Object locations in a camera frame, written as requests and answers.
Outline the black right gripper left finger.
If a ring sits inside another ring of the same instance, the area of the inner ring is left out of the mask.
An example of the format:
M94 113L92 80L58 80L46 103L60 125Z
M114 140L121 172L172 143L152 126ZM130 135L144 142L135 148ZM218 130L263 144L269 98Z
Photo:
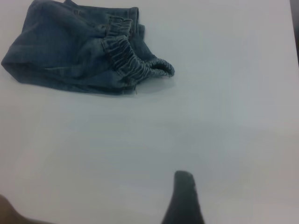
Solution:
M0 195L0 223L1 224L43 224L43 221L28 219L19 214L12 204Z

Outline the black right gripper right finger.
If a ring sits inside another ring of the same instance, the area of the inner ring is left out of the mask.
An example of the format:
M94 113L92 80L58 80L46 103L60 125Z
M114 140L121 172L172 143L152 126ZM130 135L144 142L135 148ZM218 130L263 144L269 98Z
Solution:
M162 220L163 224L204 224L196 183L187 171L174 174L173 193Z

